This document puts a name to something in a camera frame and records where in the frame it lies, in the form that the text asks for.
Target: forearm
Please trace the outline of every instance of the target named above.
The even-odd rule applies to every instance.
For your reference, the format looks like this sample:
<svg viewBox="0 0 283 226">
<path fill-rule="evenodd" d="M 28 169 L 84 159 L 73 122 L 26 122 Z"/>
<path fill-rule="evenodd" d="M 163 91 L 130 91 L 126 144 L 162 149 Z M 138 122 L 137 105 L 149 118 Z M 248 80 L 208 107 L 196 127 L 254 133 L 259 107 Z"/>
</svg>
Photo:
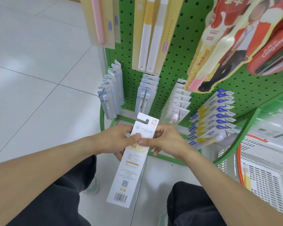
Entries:
<svg viewBox="0 0 283 226">
<path fill-rule="evenodd" d="M 192 148 L 184 162 L 215 204 L 228 226 L 283 225 L 283 214 L 251 193 Z"/>
<path fill-rule="evenodd" d="M 0 163 L 0 226 L 72 167 L 91 156 L 90 137 Z"/>
</svg>

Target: light green shoe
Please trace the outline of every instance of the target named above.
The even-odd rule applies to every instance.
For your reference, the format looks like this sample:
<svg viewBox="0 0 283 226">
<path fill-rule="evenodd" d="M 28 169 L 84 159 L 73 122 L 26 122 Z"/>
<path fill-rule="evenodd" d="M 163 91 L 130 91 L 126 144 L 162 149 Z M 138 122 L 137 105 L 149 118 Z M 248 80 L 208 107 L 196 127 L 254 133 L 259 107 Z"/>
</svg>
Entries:
<svg viewBox="0 0 283 226">
<path fill-rule="evenodd" d="M 97 192 L 99 186 L 100 186 L 100 182 L 97 179 L 97 177 L 94 176 L 90 185 L 87 187 L 87 189 L 83 190 L 82 193 L 88 196 L 92 196 Z"/>
<path fill-rule="evenodd" d="M 158 219 L 158 226 L 168 226 L 168 213 L 163 211 Z"/>
</svg>

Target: hand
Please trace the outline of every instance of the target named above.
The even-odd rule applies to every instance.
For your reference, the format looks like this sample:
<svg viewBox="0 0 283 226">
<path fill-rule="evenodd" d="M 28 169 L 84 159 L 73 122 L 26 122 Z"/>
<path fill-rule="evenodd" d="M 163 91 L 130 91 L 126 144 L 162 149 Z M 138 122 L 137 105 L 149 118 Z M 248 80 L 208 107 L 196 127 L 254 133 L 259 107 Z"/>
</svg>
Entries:
<svg viewBox="0 0 283 226">
<path fill-rule="evenodd" d="M 95 155 L 101 153 L 114 153 L 119 159 L 122 158 L 121 151 L 127 146 L 135 144 L 142 137 L 140 133 L 127 138 L 126 133 L 131 133 L 133 127 L 131 125 L 118 124 L 108 128 L 94 136 L 91 136 L 91 144 L 95 144 Z"/>
<path fill-rule="evenodd" d="M 174 156 L 178 160 L 183 160 L 187 151 L 194 150 L 177 132 L 171 124 L 158 125 L 155 131 L 154 139 L 142 138 L 138 141 L 140 146 L 156 147 L 153 155 L 157 156 L 163 150 L 167 154 Z"/>
</svg>

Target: person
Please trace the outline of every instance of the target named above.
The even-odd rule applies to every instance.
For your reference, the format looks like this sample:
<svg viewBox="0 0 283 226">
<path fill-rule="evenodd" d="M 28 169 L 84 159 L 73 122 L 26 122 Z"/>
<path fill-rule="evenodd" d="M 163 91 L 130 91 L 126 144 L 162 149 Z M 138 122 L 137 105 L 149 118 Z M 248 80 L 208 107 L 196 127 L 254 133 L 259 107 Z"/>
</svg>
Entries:
<svg viewBox="0 0 283 226">
<path fill-rule="evenodd" d="M 280 1 L 282 0 L 273 0 L 273 4 L 279 3 Z M 271 0 L 263 0 L 253 9 L 248 18 L 248 25 L 236 33 L 239 39 L 236 40 L 230 52 L 221 59 L 220 65 L 212 78 L 200 85 L 198 88 L 200 92 L 210 91 L 216 82 L 226 78 L 242 62 L 249 60 L 249 56 L 251 56 L 262 43 L 271 27 L 271 23 L 260 22 L 261 17 L 270 8 L 270 5 Z M 232 26 L 226 34 L 229 34 L 234 27 L 235 26 Z"/>
<path fill-rule="evenodd" d="M 281 225 L 282 213 L 251 193 L 190 147 L 171 124 L 153 139 L 119 124 L 93 136 L 0 163 L 0 226 L 90 225 L 78 213 L 79 192 L 94 178 L 96 155 L 136 144 L 183 161 L 201 186 L 178 182 L 159 225 Z"/>
</svg>

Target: dark pants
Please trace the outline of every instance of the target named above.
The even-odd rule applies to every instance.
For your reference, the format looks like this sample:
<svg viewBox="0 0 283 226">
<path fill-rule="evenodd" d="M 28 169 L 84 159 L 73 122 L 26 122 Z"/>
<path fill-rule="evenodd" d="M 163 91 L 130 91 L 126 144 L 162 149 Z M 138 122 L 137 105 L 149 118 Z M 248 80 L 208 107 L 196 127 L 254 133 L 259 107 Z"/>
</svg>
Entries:
<svg viewBox="0 0 283 226">
<path fill-rule="evenodd" d="M 177 182 L 167 200 L 168 226 L 226 226 L 201 186 Z"/>
<path fill-rule="evenodd" d="M 91 156 L 51 184 L 7 226 L 90 226 L 78 213 L 79 193 L 91 183 L 96 172 Z M 226 225 L 201 186 L 177 182 L 167 200 L 169 225 Z"/>
<path fill-rule="evenodd" d="M 78 213 L 79 193 L 94 178 L 97 157 L 91 156 L 56 180 L 7 226 L 90 226 Z"/>
<path fill-rule="evenodd" d="M 246 50 L 239 50 L 235 51 L 230 59 L 226 62 L 224 66 L 222 66 L 223 62 L 226 58 L 222 61 L 221 65 L 216 70 L 215 74 L 208 82 L 203 82 L 201 86 L 198 88 L 201 92 L 208 92 L 211 90 L 211 87 L 218 81 L 226 78 L 236 67 L 239 66 L 245 60 Z"/>
</svg>

